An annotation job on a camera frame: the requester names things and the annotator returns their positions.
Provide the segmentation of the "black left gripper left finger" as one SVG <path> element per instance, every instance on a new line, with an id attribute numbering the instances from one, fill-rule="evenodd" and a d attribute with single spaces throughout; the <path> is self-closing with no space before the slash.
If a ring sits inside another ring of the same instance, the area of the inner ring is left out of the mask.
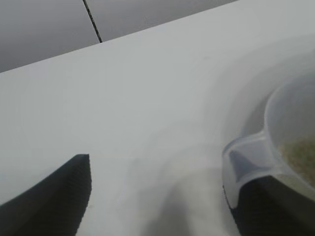
<path id="1" fill-rule="evenodd" d="M 90 157 L 79 154 L 0 206 L 2 236 L 74 236 L 92 191 Z"/>

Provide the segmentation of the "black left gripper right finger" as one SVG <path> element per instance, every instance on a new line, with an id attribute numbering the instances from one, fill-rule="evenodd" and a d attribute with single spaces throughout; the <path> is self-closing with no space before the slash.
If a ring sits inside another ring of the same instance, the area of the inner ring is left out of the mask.
<path id="1" fill-rule="evenodd" d="M 313 236 L 315 192 L 298 181 L 266 176 L 244 184 L 236 197 L 223 179 L 223 190 L 242 236 Z"/>

